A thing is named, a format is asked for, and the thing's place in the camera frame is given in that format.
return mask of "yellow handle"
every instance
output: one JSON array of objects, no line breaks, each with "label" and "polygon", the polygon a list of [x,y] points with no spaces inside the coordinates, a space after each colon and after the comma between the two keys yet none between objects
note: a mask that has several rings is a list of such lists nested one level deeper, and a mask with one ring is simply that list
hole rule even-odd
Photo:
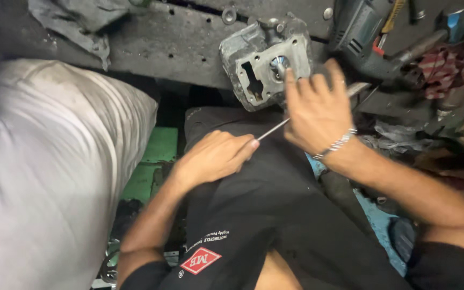
[{"label": "yellow handle", "polygon": [[382,33],[386,34],[393,29],[395,25],[395,18],[400,12],[400,10],[402,10],[402,7],[404,6],[405,3],[406,3],[406,0],[395,1],[395,4],[393,4],[393,9],[391,10],[390,16],[388,17],[388,20],[384,24],[383,30],[381,31]]}]

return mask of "red cloth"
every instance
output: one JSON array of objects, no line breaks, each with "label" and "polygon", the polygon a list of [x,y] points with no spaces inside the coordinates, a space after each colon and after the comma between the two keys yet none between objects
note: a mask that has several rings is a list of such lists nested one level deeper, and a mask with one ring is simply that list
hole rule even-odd
[{"label": "red cloth", "polygon": [[451,89],[464,85],[464,42],[457,45],[441,44],[423,55],[418,64],[427,88],[427,99],[442,99]]}]

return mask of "gray cloth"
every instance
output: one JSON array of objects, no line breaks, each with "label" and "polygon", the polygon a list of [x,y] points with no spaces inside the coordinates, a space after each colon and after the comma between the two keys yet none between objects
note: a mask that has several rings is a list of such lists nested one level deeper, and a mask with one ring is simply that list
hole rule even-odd
[{"label": "gray cloth", "polygon": [[156,109],[59,61],[0,63],[0,289],[90,288]]},{"label": "gray cloth", "polygon": [[28,0],[28,10],[42,26],[100,57],[104,70],[110,64],[108,36],[96,32],[127,14],[130,6],[128,0]]}]

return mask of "hand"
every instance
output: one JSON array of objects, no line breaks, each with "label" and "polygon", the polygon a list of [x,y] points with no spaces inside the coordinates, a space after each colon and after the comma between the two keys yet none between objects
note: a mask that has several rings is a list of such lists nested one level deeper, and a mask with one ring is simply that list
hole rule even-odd
[{"label": "hand", "polygon": [[286,71],[286,102],[291,121],[284,136],[309,154],[322,153],[353,127],[350,99],[346,95],[345,77],[338,63],[325,63],[332,76],[332,90],[322,74],[312,82]]},{"label": "hand", "polygon": [[228,132],[207,134],[175,164],[173,175],[187,190],[239,172],[259,147],[252,134],[234,137]]}]

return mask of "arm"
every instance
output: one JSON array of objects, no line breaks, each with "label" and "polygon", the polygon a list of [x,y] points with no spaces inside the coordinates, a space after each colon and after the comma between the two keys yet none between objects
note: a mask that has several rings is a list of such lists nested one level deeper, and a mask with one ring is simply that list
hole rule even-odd
[{"label": "arm", "polygon": [[202,183],[239,172],[258,146],[253,135],[234,137],[217,130],[207,134],[177,162],[121,243],[118,287],[142,265],[164,260],[164,244],[184,196]]},{"label": "arm", "polygon": [[[330,90],[322,75],[312,82],[296,82],[287,73],[286,98],[291,116],[286,138],[310,154],[318,154],[352,128],[345,79],[338,64],[326,63],[331,72]],[[430,225],[426,241],[464,248],[464,196],[456,190],[406,166],[378,155],[352,138],[323,162],[332,170],[374,188],[398,201]]]}]

